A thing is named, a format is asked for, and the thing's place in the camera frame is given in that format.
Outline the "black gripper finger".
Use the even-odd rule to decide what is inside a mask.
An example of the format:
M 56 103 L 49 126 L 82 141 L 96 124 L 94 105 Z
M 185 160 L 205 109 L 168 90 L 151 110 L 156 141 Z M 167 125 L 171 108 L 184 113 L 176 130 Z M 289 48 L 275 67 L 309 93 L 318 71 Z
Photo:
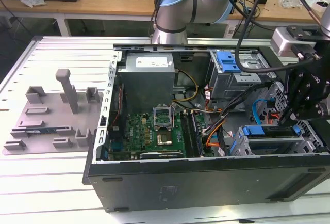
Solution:
M 290 111 L 296 111 L 304 102 L 306 95 L 306 73 L 301 69 L 286 71 L 284 94 Z
M 280 119 L 279 126 L 293 126 L 301 120 L 314 120 L 323 117 L 323 105 L 321 103 L 307 103 L 297 106 L 293 103 L 288 104 L 284 109 Z

